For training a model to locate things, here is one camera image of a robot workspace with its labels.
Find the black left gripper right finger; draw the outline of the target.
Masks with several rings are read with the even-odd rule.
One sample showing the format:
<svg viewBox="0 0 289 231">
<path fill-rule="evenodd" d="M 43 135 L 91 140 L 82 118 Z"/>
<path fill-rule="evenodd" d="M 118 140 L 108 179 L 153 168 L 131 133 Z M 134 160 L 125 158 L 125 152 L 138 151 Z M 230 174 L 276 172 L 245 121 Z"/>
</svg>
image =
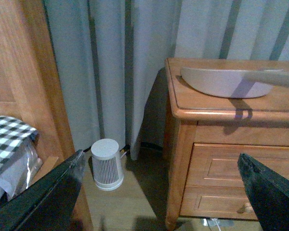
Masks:
<svg viewBox="0 0 289 231">
<path fill-rule="evenodd" d="M 289 180 L 245 153 L 237 166 L 262 229 L 289 231 Z"/>
</svg>

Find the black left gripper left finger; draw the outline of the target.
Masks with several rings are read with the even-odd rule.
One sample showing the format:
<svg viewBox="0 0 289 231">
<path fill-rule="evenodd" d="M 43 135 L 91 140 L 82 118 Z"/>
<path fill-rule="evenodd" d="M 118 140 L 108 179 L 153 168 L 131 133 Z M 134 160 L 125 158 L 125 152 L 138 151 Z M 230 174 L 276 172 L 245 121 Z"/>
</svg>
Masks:
<svg viewBox="0 0 289 231">
<path fill-rule="evenodd" d="M 84 175 L 78 150 L 14 199 L 0 207 L 0 231 L 67 231 Z"/>
</svg>

